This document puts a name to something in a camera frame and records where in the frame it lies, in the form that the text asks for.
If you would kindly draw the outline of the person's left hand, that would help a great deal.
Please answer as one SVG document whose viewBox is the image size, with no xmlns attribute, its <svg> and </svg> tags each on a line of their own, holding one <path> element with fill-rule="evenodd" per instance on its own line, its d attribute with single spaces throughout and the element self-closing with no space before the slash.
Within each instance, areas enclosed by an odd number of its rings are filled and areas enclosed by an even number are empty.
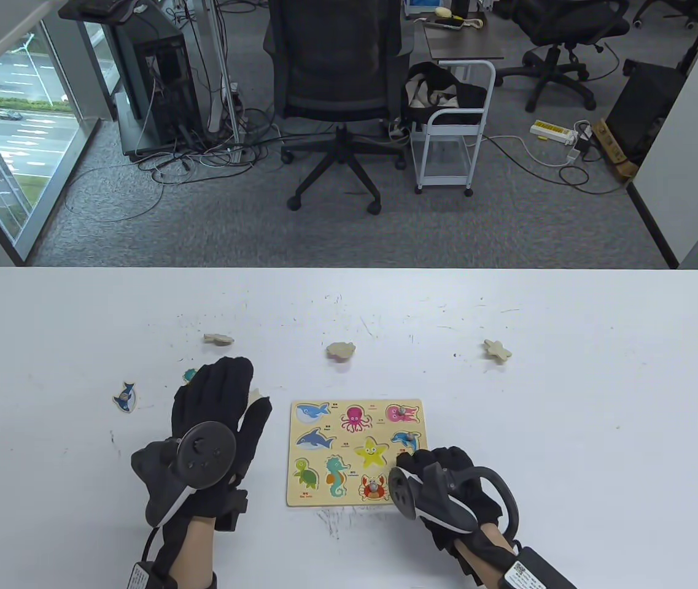
<svg viewBox="0 0 698 589">
<path fill-rule="evenodd" d="M 270 398 L 249 401 L 254 366 L 246 357 L 222 357 L 205 364 L 174 397 L 171 428 L 182 437 L 202 422 L 228 427 L 236 440 L 233 465 L 219 483 L 191 495 L 178 514 L 189 518 L 214 518 L 217 532 L 233 532 L 247 510 L 247 492 L 239 488 L 247 475 L 263 430 L 272 412 Z"/>
</svg>

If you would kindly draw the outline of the person's right hand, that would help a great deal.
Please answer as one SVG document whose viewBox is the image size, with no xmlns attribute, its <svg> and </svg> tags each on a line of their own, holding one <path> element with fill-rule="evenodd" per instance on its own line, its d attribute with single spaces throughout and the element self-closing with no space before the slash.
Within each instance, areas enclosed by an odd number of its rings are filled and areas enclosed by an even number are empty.
<svg viewBox="0 0 698 589">
<path fill-rule="evenodd" d="M 456 446 L 400 453 L 397 455 L 395 465 L 397 468 L 407 471 L 408 474 L 416 475 L 421 479 L 424 469 L 433 463 L 438 463 L 442 468 L 452 469 L 452 471 L 463 471 L 474 466 L 469 455 Z M 502 507 L 484 492 L 480 480 L 463 483 L 455 491 L 454 496 L 474 513 L 479 525 L 486 523 L 498 525 L 498 520 L 503 513 Z M 439 550 L 446 550 L 450 556 L 458 560 L 459 552 L 454 543 L 458 541 L 459 534 L 428 519 L 422 519 L 422 522 L 433 536 L 436 547 Z"/>
</svg>

